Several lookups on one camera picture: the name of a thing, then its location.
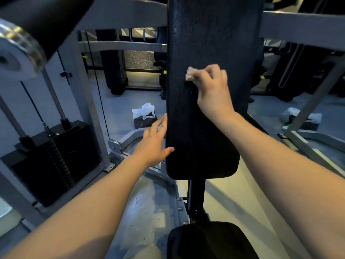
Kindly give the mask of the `person's right hand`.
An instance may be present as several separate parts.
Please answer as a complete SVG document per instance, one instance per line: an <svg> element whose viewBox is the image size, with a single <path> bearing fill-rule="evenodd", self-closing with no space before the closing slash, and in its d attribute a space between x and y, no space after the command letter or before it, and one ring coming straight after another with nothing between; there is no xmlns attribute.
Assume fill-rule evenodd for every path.
<svg viewBox="0 0 345 259"><path fill-rule="evenodd" d="M204 88L198 88L197 104L215 125L235 113L228 87L227 72L219 65L208 65L196 74L204 75Z"/></svg>

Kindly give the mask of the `person's left hand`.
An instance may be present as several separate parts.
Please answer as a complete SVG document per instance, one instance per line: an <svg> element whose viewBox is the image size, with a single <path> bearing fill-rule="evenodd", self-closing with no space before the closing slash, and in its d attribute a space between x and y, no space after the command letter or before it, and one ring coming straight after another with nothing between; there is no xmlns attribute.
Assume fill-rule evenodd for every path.
<svg viewBox="0 0 345 259"><path fill-rule="evenodd" d="M132 156L138 164L143 165L146 169L152 166L156 166L161 161L158 159L158 154L163 149L163 140L167 132L168 116L167 113L159 119L162 124L159 126L159 132L162 137L161 141L149 140L149 130L151 127L146 128L143 134L142 140L137 144Z"/></svg>

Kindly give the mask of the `white tissue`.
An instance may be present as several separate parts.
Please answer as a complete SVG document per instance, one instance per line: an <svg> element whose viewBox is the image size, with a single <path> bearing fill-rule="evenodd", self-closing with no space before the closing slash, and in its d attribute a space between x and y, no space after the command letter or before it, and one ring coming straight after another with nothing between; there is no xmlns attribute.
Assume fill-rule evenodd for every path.
<svg viewBox="0 0 345 259"><path fill-rule="evenodd" d="M196 73L198 71L199 71L198 69L189 66L185 75L185 81L195 82L197 80Z"/></svg>

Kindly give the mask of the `person's left forearm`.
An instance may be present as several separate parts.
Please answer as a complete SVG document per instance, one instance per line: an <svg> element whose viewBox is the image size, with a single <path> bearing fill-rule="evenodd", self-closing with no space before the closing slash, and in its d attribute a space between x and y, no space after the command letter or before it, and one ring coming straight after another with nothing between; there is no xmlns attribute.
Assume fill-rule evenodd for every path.
<svg viewBox="0 0 345 259"><path fill-rule="evenodd" d="M1 259L104 259L133 187L159 162L135 154L125 158Z"/></svg>

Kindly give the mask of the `person's right forearm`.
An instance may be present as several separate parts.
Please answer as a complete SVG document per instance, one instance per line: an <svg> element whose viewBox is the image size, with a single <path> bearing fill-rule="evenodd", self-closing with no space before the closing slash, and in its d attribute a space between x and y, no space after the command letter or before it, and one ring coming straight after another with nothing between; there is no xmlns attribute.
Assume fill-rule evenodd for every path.
<svg viewBox="0 0 345 259"><path fill-rule="evenodd" d="M239 151L265 196L315 259L345 259L345 179L235 112L210 120Z"/></svg>

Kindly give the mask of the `black box with white bag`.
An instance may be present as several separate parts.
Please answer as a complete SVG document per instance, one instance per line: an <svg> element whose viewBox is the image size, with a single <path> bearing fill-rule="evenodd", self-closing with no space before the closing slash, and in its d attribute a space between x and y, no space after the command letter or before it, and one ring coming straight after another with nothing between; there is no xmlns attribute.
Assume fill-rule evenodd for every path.
<svg viewBox="0 0 345 259"><path fill-rule="evenodd" d="M151 103L145 103L141 108L132 109L132 114L135 129L151 127L158 120L155 106Z"/></svg>

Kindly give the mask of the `black machine shroud column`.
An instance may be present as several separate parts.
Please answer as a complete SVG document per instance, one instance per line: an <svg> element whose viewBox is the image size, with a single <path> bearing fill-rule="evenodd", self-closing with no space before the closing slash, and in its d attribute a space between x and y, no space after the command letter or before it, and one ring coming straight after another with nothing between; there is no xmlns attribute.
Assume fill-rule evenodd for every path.
<svg viewBox="0 0 345 259"><path fill-rule="evenodd" d="M119 41L117 29L96 30L96 36L98 41ZM107 87L113 95L122 95L128 85L124 52L122 50L101 51L100 56Z"/></svg>

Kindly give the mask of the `black padded seat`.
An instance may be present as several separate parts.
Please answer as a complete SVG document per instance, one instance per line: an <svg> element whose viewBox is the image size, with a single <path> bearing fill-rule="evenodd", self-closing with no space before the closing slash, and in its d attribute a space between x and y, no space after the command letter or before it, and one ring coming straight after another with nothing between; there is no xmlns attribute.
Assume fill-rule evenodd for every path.
<svg viewBox="0 0 345 259"><path fill-rule="evenodd" d="M167 259L259 259L242 230L230 222L199 222L173 229Z"/></svg>

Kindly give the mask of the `black weight stack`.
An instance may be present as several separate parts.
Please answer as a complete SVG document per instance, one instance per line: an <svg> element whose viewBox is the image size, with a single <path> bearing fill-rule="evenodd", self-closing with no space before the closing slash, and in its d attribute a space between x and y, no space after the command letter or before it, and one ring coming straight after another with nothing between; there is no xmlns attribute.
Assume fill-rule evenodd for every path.
<svg viewBox="0 0 345 259"><path fill-rule="evenodd" d="M61 124L51 130L54 136L41 132L31 137L34 148L17 143L14 151L0 157L46 208L101 163L89 124L75 121L69 130L64 130Z"/></svg>

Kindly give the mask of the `silver guide rod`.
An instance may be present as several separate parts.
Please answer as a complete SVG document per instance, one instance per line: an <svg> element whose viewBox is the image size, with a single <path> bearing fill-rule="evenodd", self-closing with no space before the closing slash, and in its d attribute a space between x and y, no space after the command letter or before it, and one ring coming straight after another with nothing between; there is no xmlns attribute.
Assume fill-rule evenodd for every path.
<svg viewBox="0 0 345 259"><path fill-rule="evenodd" d="M13 113L11 112L11 110L9 109L9 107L7 106L7 104L5 103L1 95L0 95L0 109L5 114L5 116L7 117L8 121L11 123L13 128L15 129L16 133L19 136L19 141L21 142L21 144L26 148L32 147L31 138L24 132L22 127L19 125L18 121L14 117Z"/></svg>
<svg viewBox="0 0 345 259"><path fill-rule="evenodd" d="M48 75L46 69L43 68L41 72L42 72L42 76L43 76L43 78L45 80L46 86L47 86L47 88L49 90L49 93L50 93L50 95L51 95L51 97L53 99L53 102L54 102L55 106L56 106L56 109L57 109L57 111L58 111L58 113L60 115L60 122L61 122L61 124L63 126L63 129L64 130L70 130L72 128L71 127L71 123L68 120L68 118L66 118L66 116L65 116L65 114L63 112L62 106L61 106L61 104L60 104L60 102L58 100L57 94L56 94L56 92L54 90L54 87L52 85L52 82L51 82L51 80L49 78L49 75Z"/></svg>

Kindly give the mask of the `thin black selector rod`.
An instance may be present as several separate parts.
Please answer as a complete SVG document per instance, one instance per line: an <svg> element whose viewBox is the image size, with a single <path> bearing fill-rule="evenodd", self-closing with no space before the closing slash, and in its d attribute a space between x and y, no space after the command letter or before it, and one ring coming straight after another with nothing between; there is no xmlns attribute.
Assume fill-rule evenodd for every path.
<svg viewBox="0 0 345 259"><path fill-rule="evenodd" d="M32 103L32 105L33 105L33 107L34 107L34 109L35 109L35 111L36 111L36 113L37 113L37 115L38 115L38 117L39 117L39 119L40 119L40 121L41 121L43 127L44 127L45 133L46 133L48 136L52 136L53 134L52 134L52 132L51 132L49 126L48 126L48 125L45 123L45 121L43 120L43 118L42 118L42 116L41 116L41 114L40 114L40 112L39 112L39 110L38 110L36 104L34 103L34 101L33 101L32 97L31 97L31 95L30 95L28 89L26 88L25 84L24 84L22 81L20 81L20 83L21 83L21 85L22 85L22 87L23 87L25 93L27 94L27 96L28 96L30 102Z"/></svg>

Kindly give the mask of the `black foam roller pad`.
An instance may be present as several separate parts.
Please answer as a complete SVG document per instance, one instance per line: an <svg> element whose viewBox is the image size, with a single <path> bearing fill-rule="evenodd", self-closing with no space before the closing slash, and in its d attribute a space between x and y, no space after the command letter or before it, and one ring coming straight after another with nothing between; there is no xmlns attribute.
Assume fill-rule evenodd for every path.
<svg viewBox="0 0 345 259"><path fill-rule="evenodd" d="M0 0L0 18L21 27L49 61L94 0Z"/></svg>

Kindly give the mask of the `silver roller end cap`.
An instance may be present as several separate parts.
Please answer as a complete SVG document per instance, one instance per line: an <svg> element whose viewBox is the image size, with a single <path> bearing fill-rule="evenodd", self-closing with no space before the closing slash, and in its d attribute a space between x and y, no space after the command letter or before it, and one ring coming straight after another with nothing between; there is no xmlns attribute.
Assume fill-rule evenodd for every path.
<svg viewBox="0 0 345 259"><path fill-rule="evenodd" d="M36 78L48 60L27 31L0 18L0 77L11 81Z"/></svg>

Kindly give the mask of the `silver pulley bracket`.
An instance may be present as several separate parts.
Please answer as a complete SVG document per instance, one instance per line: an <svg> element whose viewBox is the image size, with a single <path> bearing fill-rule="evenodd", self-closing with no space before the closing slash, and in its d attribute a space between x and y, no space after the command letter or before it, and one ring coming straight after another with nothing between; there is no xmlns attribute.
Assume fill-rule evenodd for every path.
<svg viewBox="0 0 345 259"><path fill-rule="evenodd" d="M109 139L108 140L109 148L111 149L112 153L114 154L122 154L123 153L123 147L122 144L116 140Z"/></svg>

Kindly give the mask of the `black seat support post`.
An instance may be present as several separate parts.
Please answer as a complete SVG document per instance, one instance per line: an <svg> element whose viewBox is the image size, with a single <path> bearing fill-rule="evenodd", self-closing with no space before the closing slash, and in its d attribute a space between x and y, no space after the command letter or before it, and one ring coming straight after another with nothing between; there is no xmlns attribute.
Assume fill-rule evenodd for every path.
<svg viewBox="0 0 345 259"><path fill-rule="evenodd" d="M204 210L205 182L205 179L188 181L186 209L192 223L209 221Z"/></svg>

